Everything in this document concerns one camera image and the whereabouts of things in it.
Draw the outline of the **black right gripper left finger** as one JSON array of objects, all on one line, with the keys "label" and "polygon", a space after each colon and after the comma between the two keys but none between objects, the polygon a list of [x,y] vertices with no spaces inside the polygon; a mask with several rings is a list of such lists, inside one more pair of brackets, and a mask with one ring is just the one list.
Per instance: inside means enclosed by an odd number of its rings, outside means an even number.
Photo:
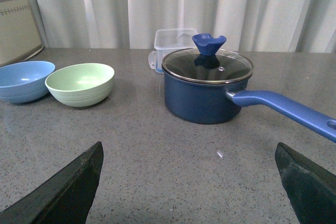
[{"label": "black right gripper left finger", "polygon": [[97,142],[30,194],[1,212],[1,223],[85,223],[103,164]]}]

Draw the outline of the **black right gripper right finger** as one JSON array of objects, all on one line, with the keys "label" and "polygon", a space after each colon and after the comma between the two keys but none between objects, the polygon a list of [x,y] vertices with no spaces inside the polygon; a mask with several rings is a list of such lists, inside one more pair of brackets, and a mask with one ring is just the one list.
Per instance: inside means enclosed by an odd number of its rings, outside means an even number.
[{"label": "black right gripper right finger", "polygon": [[335,175],[280,142],[275,161],[300,223],[335,223]]}]

